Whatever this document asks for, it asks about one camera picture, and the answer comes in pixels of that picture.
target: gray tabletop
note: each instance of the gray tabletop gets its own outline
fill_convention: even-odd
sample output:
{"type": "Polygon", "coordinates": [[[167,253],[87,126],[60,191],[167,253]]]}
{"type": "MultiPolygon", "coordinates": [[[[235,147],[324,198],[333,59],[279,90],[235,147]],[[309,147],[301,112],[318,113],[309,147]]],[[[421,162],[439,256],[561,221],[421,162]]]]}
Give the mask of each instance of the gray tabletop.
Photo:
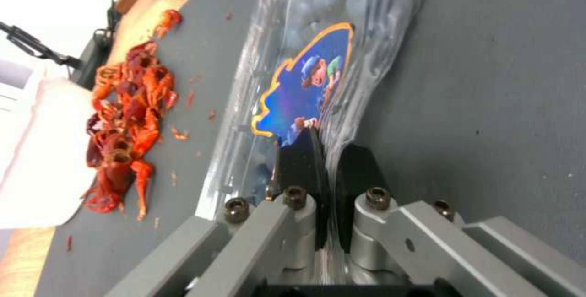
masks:
{"type": "Polygon", "coordinates": [[[586,265],[584,0],[427,0],[358,141],[400,203],[503,215],[586,265]]]}
{"type": "Polygon", "coordinates": [[[184,22],[161,41],[158,51],[161,61],[176,75],[181,99],[163,120],[163,144],[155,145],[146,156],[157,166],[149,189],[148,216],[136,221],[134,187],[126,197],[125,215],[80,209],[57,228],[37,295],[104,295],[188,216],[193,216],[255,3],[190,0],[182,8],[184,22]],[[232,13],[231,20],[226,20],[228,12],[232,13]],[[198,74],[203,78],[190,82],[198,74]],[[195,99],[193,107],[187,109],[190,89],[195,99]],[[217,113],[213,122],[208,120],[212,110],[217,113]],[[173,125],[188,130],[190,141],[175,140],[170,132],[173,125]],[[172,186],[173,171],[176,186],[172,186]],[[68,253],[70,234],[73,249],[68,253]]]}

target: cartoon image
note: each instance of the cartoon image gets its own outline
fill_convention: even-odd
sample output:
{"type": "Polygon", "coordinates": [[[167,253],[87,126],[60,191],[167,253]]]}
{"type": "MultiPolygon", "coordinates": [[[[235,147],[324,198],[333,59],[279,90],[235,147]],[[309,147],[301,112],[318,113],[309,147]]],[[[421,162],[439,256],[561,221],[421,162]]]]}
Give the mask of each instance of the cartoon image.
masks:
{"type": "Polygon", "coordinates": [[[303,128],[320,127],[347,68],[352,27],[335,24],[318,34],[294,59],[285,60],[260,99],[260,114],[253,117],[256,135],[277,135],[280,145],[290,145],[303,128]]]}

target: clear plastic bag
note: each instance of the clear plastic bag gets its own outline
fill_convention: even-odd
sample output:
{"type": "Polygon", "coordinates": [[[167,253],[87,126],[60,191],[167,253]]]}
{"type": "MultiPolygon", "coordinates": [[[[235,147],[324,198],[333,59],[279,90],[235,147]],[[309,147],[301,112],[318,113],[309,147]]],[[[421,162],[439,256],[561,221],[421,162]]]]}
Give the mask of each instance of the clear plastic bag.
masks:
{"type": "MultiPolygon", "coordinates": [[[[295,57],[325,28],[339,22],[353,27],[352,55],[337,89],[320,117],[320,140],[335,200],[337,162],[356,135],[370,95],[390,69],[402,37],[422,0],[258,0],[251,18],[220,134],[197,204],[196,215],[212,219],[236,196],[257,204],[270,188],[275,137],[251,132],[259,100],[273,73],[295,57]]],[[[335,202],[329,237],[316,257],[314,282],[343,283],[343,250],[337,242],[335,202]]]]}

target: bolt head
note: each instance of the bolt head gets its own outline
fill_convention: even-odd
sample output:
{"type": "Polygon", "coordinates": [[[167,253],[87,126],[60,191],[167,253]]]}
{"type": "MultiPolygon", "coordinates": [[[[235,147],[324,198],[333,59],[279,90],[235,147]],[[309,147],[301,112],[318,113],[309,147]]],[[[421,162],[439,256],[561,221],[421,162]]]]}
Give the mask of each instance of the bolt head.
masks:
{"type": "Polygon", "coordinates": [[[285,189],[283,203],[293,210],[303,209],[307,200],[307,191],[301,186],[289,186],[285,189]]]}
{"type": "Polygon", "coordinates": [[[229,199],[224,204],[224,218],[227,222],[238,224],[245,221],[250,214],[249,203],[241,197],[229,199]]]}
{"type": "Polygon", "coordinates": [[[366,190],[366,204],[375,210],[387,210],[391,203],[391,194],[382,187],[370,187],[366,190]]]}
{"type": "Polygon", "coordinates": [[[450,206],[450,204],[446,200],[437,200],[434,202],[434,209],[439,214],[444,216],[447,220],[454,222],[454,209],[450,206]]]}

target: crayfish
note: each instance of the crayfish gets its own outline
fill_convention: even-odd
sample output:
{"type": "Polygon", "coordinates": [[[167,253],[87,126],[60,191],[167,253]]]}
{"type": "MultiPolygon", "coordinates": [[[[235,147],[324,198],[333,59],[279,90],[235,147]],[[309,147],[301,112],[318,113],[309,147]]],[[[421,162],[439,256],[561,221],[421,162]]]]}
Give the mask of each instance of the crayfish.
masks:
{"type": "Polygon", "coordinates": [[[94,185],[82,196],[86,208],[107,213],[124,209],[124,195],[136,174],[138,217],[147,214],[146,193],[154,166],[144,155],[159,139],[159,121],[178,100],[174,76],[155,57],[154,41],[130,49],[123,63],[97,70],[88,120],[87,165],[97,169],[94,185]],[[110,101],[111,93],[116,100],[110,101]]]}
{"type": "Polygon", "coordinates": [[[181,14],[177,10],[169,9],[163,11],[161,19],[153,31],[159,38],[163,38],[169,30],[177,26],[183,20],[181,14]]]}

